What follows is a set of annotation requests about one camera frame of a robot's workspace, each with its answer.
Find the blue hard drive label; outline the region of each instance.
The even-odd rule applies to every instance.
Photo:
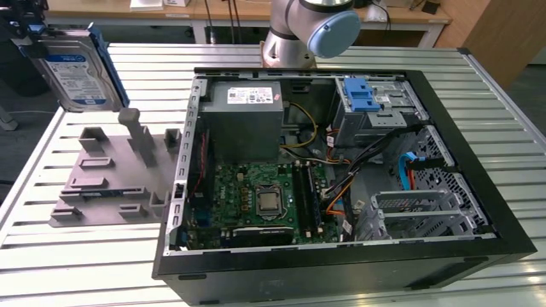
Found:
[[[45,63],[73,102],[84,105],[105,103],[106,98],[84,56],[54,54],[45,57]]]

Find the blue drive bay latch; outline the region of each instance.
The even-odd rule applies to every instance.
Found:
[[[381,106],[375,103],[373,89],[363,78],[345,78],[344,90],[351,101],[352,112],[377,112]]]

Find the motherboard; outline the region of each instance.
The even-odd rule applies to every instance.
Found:
[[[196,248],[337,241],[336,220],[320,219],[321,164],[219,164],[213,177],[212,205],[195,211],[189,232]]]

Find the sticker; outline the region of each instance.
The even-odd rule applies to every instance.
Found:
[[[391,103],[391,100],[388,99],[388,97],[387,96],[375,96],[375,102],[380,102],[380,103],[387,103],[387,104],[389,104]]]
[[[325,137],[325,143],[328,147],[333,147],[335,138],[332,136]]]
[[[352,226],[351,226],[351,224],[348,224],[347,220],[343,220],[343,229],[348,234],[351,234]]]
[[[165,17],[172,17],[172,18],[189,18],[188,14],[164,14],[164,16]]]
[[[73,102],[88,105],[105,103],[102,90],[89,74],[89,64],[84,56],[50,55],[45,57],[45,63]]]
[[[98,192],[89,192],[89,193],[81,193],[80,196],[82,197],[101,197],[102,195]]]
[[[231,88],[228,89],[228,104],[272,104],[273,90],[271,88]]]

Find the cpu socket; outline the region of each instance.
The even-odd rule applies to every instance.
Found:
[[[256,215],[267,220],[283,213],[283,195],[280,186],[263,184],[256,186]]]

